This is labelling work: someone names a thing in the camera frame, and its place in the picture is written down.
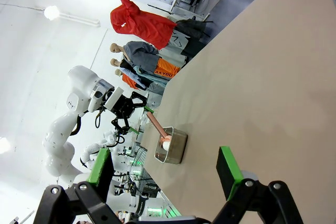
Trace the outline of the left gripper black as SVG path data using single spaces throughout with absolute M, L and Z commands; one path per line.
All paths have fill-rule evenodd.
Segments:
M 135 103 L 133 101 L 134 99 L 138 99 L 141 102 Z M 112 113 L 116 116 L 116 118 L 111 121 L 111 124 L 117 130 L 118 135 L 127 135 L 129 132 L 133 132 L 136 135 L 139 134 L 139 131 L 129 125 L 128 118 L 136 108 L 144 108 L 145 111 L 153 113 L 154 111 L 147 105 L 147 101 L 147 97 L 135 91 L 132 92 L 129 98 L 125 97 L 124 95 L 119 97 L 116 104 L 112 108 Z M 119 125 L 119 120 L 124 122 L 124 126 Z

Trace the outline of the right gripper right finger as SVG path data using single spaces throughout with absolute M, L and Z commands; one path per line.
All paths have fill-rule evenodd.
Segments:
M 213 223 L 240 223 L 248 211 L 263 223 L 303 223 L 287 184 L 276 180 L 263 185 L 245 178 L 228 146 L 219 148 L 216 170 L 226 203 Z

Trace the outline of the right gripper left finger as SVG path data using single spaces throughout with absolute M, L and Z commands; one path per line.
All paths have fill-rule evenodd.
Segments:
M 45 188 L 34 223 L 73 223 L 79 215 L 87 215 L 92 223 L 121 223 L 107 205 L 113 175 L 111 152 L 102 148 L 86 180 L 68 189 L 59 185 Z

